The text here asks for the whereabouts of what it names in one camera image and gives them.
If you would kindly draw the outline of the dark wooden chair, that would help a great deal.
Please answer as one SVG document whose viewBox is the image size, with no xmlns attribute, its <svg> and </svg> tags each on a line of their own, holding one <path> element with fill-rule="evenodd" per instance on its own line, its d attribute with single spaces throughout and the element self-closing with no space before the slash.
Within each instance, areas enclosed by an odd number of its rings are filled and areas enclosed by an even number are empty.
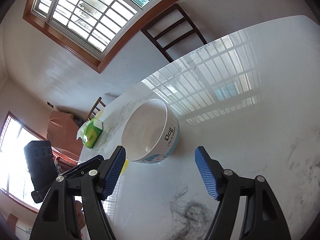
<svg viewBox="0 0 320 240">
<path fill-rule="evenodd" d="M 176 20 L 171 25 L 167 26 L 165 29 L 161 30 L 157 35 L 152 36 L 149 32 L 149 29 L 153 28 L 155 25 L 157 25 L 159 22 L 164 20 L 167 16 L 172 14 L 173 12 L 177 11 L 181 18 Z M 181 34 L 179 37 L 176 37 L 174 40 L 170 41 L 165 46 L 162 46 L 159 43 L 159 40 L 163 38 L 164 36 L 168 35 L 172 31 L 176 31 L 177 28 L 187 23 L 190 27 L 190 30 Z M 173 46 L 177 45 L 178 43 L 182 42 L 186 38 L 190 37 L 191 35 L 197 35 L 198 38 L 201 40 L 203 45 L 207 44 L 206 39 L 201 34 L 198 27 L 195 25 L 195 23 L 191 20 L 191 18 L 188 16 L 188 14 L 182 9 L 182 7 L 175 3 L 172 6 L 170 6 L 168 9 L 165 9 L 163 12 L 161 12 L 159 15 L 157 15 L 153 20 L 151 20 L 146 26 L 144 26 L 140 30 L 146 38 L 159 50 L 159 52 L 167 59 L 169 63 L 173 62 L 174 59 L 168 54 L 168 50 L 171 49 Z"/>
</svg>

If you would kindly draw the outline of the wood framed window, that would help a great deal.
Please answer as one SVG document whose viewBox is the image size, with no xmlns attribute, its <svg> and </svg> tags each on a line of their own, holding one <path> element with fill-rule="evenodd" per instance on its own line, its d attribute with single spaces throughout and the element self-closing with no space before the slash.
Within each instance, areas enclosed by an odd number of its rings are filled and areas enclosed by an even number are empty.
<svg viewBox="0 0 320 240">
<path fill-rule="evenodd" d="M 23 18 L 97 73 L 178 0 L 27 0 Z"/>
</svg>

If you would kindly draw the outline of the green tissue pack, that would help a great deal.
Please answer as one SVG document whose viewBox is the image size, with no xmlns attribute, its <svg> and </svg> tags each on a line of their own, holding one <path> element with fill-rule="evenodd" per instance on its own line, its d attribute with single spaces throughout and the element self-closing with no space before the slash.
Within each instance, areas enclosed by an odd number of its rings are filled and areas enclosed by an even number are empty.
<svg viewBox="0 0 320 240">
<path fill-rule="evenodd" d="M 81 139 L 84 146 L 92 149 L 103 132 L 103 122 L 93 118 L 85 122 L 78 130 L 76 139 Z"/>
</svg>

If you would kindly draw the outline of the yellow warning sticker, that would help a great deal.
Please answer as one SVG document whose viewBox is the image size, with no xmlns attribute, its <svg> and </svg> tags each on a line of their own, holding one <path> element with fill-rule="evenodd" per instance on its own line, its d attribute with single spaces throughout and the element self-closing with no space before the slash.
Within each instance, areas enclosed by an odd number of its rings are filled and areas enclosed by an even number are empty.
<svg viewBox="0 0 320 240">
<path fill-rule="evenodd" d="M 121 170 L 121 173 L 120 173 L 121 175 L 123 175 L 125 173 L 126 169 L 128 168 L 129 163 L 130 163 L 130 161 L 126 159 L 125 163 L 123 165 L 123 168 Z"/>
</svg>

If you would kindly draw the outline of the light wooden chair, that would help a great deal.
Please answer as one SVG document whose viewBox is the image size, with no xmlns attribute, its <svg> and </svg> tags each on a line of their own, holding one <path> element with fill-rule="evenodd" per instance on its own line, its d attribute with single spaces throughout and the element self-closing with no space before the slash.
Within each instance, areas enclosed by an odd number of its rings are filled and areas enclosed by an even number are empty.
<svg viewBox="0 0 320 240">
<path fill-rule="evenodd" d="M 93 107 L 91 108 L 91 110 L 89 111 L 89 113 L 87 114 L 85 120 L 89 121 L 93 118 L 95 118 L 97 116 L 97 114 L 103 110 L 106 107 L 106 104 L 103 103 L 102 101 L 102 97 L 100 96 L 96 102 L 94 103 Z"/>
</svg>

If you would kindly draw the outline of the white bowl blue band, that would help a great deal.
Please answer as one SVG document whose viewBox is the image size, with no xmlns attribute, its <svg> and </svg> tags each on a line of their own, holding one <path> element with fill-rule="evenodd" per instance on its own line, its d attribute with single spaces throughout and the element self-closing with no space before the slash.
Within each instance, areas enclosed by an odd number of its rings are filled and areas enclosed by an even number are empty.
<svg viewBox="0 0 320 240">
<path fill-rule="evenodd" d="M 163 100 L 150 99 L 127 120 L 121 144 L 129 161 L 153 164 L 172 154 L 179 136 L 180 124 L 173 111 Z"/>
</svg>

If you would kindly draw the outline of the brown cardboard box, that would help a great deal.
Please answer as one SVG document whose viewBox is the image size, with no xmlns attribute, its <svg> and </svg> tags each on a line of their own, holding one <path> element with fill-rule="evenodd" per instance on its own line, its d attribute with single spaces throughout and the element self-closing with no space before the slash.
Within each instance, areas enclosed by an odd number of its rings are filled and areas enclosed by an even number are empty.
<svg viewBox="0 0 320 240">
<path fill-rule="evenodd" d="M 49 116 L 46 139 L 66 160 L 75 165 L 83 148 L 82 141 L 76 137 L 78 129 L 73 114 L 52 111 Z"/>
</svg>

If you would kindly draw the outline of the side window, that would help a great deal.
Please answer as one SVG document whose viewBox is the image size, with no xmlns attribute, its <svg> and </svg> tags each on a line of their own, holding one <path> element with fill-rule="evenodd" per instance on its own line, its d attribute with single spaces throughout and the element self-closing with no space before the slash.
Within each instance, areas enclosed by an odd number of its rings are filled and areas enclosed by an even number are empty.
<svg viewBox="0 0 320 240">
<path fill-rule="evenodd" d="M 41 205 L 31 197 L 34 186 L 23 149 L 31 141 L 44 139 L 11 112 L 7 113 L 1 127 L 1 193 L 33 213 Z"/>
</svg>

